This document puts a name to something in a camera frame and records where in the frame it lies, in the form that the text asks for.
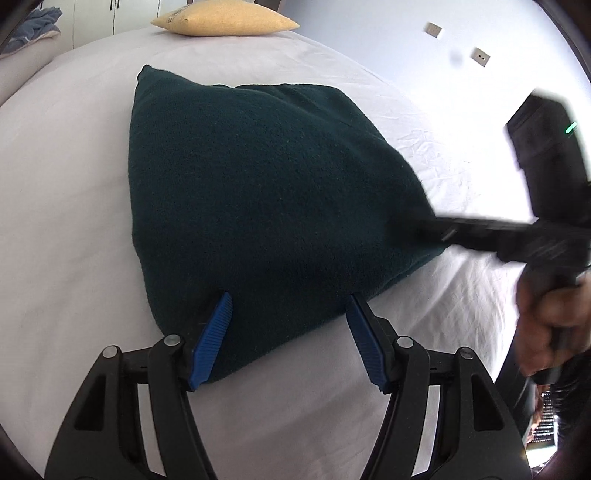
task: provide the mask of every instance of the person's arm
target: person's arm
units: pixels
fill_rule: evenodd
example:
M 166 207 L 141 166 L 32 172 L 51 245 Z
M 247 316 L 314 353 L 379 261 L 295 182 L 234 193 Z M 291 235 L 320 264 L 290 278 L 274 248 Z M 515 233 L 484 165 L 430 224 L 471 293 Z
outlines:
M 591 279 L 585 277 L 577 288 L 547 293 L 539 302 L 522 276 L 517 282 L 517 361 L 529 377 L 540 370 L 562 365 L 591 347 Z M 552 327 L 573 327 L 570 345 L 554 352 L 550 348 Z
M 584 278 L 578 288 L 549 292 L 535 303 L 522 277 L 517 284 L 517 306 L 515 350 L 521 372 L 530 376 L 563 365 L 559 381 L 551 387 L 562 445 L 591 396 L 591 281 Z M 553 326 L 574 328 L 567 350 L 550 348 Z

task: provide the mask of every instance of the green fleece pillowcase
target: green fleece pillowcase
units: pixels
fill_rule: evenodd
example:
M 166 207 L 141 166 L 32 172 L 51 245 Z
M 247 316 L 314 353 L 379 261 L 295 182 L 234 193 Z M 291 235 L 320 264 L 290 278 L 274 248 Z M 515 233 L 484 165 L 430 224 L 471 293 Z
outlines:
M 341 91 L 205 86 L 145 66 L 129 129 L 133 241 L 150 308 L 179 333 L 215 291 L 234 313 L 210 380 L 371 298 L 439 253 L 404 161 Z

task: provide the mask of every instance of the hand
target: hand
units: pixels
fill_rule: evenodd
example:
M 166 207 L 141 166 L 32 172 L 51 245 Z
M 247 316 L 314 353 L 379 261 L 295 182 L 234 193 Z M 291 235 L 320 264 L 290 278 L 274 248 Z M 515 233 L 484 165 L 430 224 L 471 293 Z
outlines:
M 545 368 L 557 367 L 591 346 L 591 278 L 585 276 L 576 288 L 548 292 L 539 302 L 522 275 L 517 282 L 517 338 L 515 350 L 521 372 L 529 377 Z M 570 345 L 554 352 L 551 327 L 573 327 Z

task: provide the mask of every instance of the bed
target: bed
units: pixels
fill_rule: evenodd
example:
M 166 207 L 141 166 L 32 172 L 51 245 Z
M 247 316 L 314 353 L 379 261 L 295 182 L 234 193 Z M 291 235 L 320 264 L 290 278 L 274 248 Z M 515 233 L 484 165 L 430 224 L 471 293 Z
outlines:
M 296 33 L 188 38 L 150 27 L 57 57 L 0 107 L 0 423 L 41 473 L 101 350 L 161 337 L 131 241 L 127 180 L 135 78 L 145 64 L 207 85 L 337 87 L 411 164 L 437 212 L 530 215 L 501 131 L 481 158 L 448 152 L 394 85 Z M 370 305 L 426 348 L 470 346 L 495 378 L 514 334 L 519 272 L 450 248 Z M 333 480 L 359 478 L 388 397 L 369 382 L 340 317 L 190 401 L 220 479 Z M 428 465 L 436 405 L 434 392 L 416 472 Z M 163 473 L 150 422 L 142 426 L 152 469 Z

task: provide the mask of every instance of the white wall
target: white wall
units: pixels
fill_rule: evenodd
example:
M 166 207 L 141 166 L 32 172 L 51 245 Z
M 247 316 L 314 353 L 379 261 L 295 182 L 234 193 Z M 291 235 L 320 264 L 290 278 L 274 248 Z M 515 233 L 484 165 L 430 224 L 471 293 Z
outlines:
M 535 87 L 568 100 L 591 145 L 589 81 L 532 0 L 283 0 L 280 11 L 393 81 L 466 155 L 506 154 L 502 127 Z M 440 38 L 423 32 L 427 22 L 443 27 Z M 486 67 L 474 47 L 491 55 Z

